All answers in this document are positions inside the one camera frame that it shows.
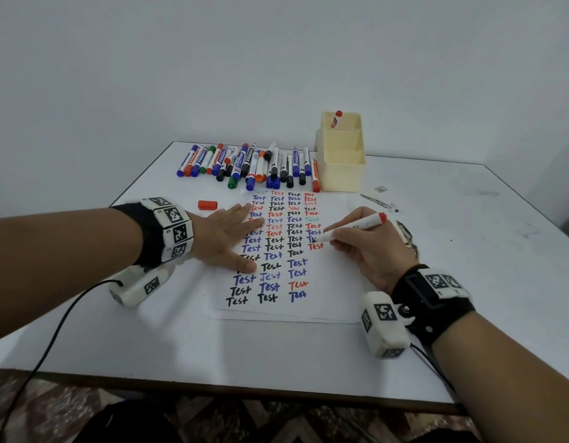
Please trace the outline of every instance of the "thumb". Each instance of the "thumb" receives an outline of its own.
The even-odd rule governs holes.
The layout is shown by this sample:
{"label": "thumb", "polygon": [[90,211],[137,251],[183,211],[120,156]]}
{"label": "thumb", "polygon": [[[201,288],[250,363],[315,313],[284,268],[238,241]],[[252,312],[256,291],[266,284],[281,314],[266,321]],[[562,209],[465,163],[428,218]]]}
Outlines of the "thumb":
{"label": "thumb", "polygon": [[332,233],[332,237],[340,242],[353,245],[359,249],[367,249],[372,243],[372,234],[369,231],[352,227],[341,227]]}
{"label": "thumb", "polygon": [[251,259],[238,255],[236,252],[228,252],[225,257],[221,259],[221,266],[245,273],[253,273],[258,267]]}

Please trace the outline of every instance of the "tabletop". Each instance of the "tabletop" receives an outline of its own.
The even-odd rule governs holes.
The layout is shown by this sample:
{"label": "tabletop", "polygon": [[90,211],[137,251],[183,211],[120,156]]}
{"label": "tabletop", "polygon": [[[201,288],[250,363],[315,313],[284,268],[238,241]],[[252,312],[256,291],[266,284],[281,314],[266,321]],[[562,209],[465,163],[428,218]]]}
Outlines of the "tabletop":
{"label": "tabletop", "polygon": [[[235,203],[225,182],[176,176],[191,147],[172,143],[117,202],[163,195],[190,211],[199,199]],[[377,186],[421,261],[456,275],[482,315],[569,378],[569,238],[483,165],[367,156],[363,191]],[[380,209],[356,193],[347,199]],[[360,325],[213,317],[211,273],[188,261],[137,308],[119,305],[105,287],[92,291],[69,315],[42,376],[454,410],[418,355],[377,360]],[[69,302],[1,339],[0,369],[31,370]]]}

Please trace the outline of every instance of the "yellow plastic container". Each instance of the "yellow plastic container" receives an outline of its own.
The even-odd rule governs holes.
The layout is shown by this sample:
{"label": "yellow plastic container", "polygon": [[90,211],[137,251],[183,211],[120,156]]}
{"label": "yellow plastic container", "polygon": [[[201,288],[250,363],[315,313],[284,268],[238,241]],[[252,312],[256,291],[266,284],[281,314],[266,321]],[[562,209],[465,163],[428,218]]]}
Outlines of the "yellow plastic container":
{"label": "yellow plastic container", "polygon": [[367,163],[362,121],[358,113],[344,112],[333,129],[334,114],[332,111],[322,113],[321,126],[315,134],[321,188],[324,191],[359,191]]}

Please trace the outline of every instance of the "wrist-mounted device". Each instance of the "wrist-mounted device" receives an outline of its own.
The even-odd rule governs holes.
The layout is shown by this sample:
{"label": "wrist-mounted device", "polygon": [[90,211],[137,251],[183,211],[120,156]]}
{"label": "wrist-mounted device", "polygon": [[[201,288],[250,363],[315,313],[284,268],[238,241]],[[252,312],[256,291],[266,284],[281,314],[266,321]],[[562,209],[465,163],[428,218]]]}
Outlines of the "wrist-mounted device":
{"label": "wrist-mounted device", "polygon": [[133,266],[113,278],[122,286],[109,286],[112,297],[124,306],[136,306],[162,286],[176,265],[192,250],[194,234],[190,216],[171,200],[149,197],[113,206],[139,224],[141,254]]}
{"label": "wrist-mounted device", "polygon": [[424,345],[434,341],[465,314],[475,310],[469,292],[446,270],[422,264],[408,270],[393,289],[367,292],[362,325],[379,358],[399,357],[410,346],[407,330]]}

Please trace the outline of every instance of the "wristband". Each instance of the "wristband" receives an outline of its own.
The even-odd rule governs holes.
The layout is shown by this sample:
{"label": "wristband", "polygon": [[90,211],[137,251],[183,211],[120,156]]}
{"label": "wristband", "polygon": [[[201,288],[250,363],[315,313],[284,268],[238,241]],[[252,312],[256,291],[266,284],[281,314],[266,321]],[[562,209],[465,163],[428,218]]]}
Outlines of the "wristband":
{"label": "wristband", "polygon": [[141,227],[142,249],[134,265],[155,268],[192,250],[190,216],[172,201],[150,197],[111,208],[122,211]]}
{"label": "wristband", "polygon": [[413,318],[406,328],[424,345],[432,345],[454,322],[475,311],[469,292],[452,275],[424,264],[399,279],[392,298],[402,317]]}

